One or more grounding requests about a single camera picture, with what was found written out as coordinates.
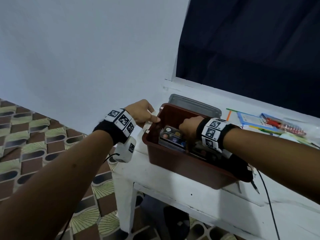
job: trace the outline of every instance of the brown storage bin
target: brown storage bin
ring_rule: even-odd
[[[158,117],[159,123],[153,123],[143,136],[142,141],[148,147],[149,161],[152,164],[178,173],[184,177],[198,181],[215,190],[230,185],[238,179],[230,172],[201,161],[187,153],[171,150],[158,144],[159,134],[162,128],[170,125],[179,128],[184,119],[205,115],[192,112],[187,109],[172,105],[163,104]]]

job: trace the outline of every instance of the floor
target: floor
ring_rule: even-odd
[[[0,99],[0,205],[32,175],[84,137],[85,134],[57,120]],[[116,165],[107,161],[101,166],[79,202],[63,240],[160,239],[156,229],[141,220],[141,192],[137,196],[132,233],[120,230],[111,176]],[[193,218],[190,225],[187,240],[220,239],[221,229]]]

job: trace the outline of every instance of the white table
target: white table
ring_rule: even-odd
[[[189,89],[193,91],[193,93],[189,93],[193,94],[192,98],[206,102],[203,97],[201,99],[199,92],[194,92],[195,88],[187,86],[183,89],[184,91],[176,88],[167,89],[163,93],[162,101],[159,104],[166,102],[171,93],[185,95],[186,90]],[[213,97],[215,105],[224,103],[225,108],[239,109],[243,112],[255,114],[269,112],[272,109],[273,115],[279,115],[279,112],[273,108],[275,106],[270,104],[265,104],[270,106],[269,108],[265,106],[255,107],[255,105],[246,104],[246,102],[239,99],[233,100],[230,96],[226,98],[215,93],[211,98]],[[223,105],[216,106],[223,111]],[[299,118],[301,114],[296,113],[295,116],[295,113],[294,111],[289,111],[291,117],[301,119],[301,117]],[[130,232],[132,228],[136,193],[139,190],[189,213],[191,217],[201,222],[218,226],[242,238],[277,239],[268,199],[259,175],[255,177],[254,182],[261,194],[262,206],[225,190],[214,190],[189,178],[153,165],[149,162],[147,153],[135,151],[132,160],[129,163],[119,163],[112,175],[118,217],[123,231]],[[282,240],[320,239],[320,206],[267,176],[262,175],[262,177],[268,189],[280,238]],[[252,187],[250,183],[240,183],[244,191]]]

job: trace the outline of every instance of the white wall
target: white wall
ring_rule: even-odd
[[[84,133],[112,107],[155,101],[189,0],[1,0],[0,98]]]

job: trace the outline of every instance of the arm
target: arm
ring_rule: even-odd
[[[195,138],[202,120],[185,120],[179,129]],[[230,130],[223,146],[278,183],[320,204],[320,150],[244,129]]]
[[[126,107],[136,122],[158,122],[142,100]],[[30,178],[0,207],[5,239],[54,239],[73,214],[113,146],[109,133],[96,130]]]

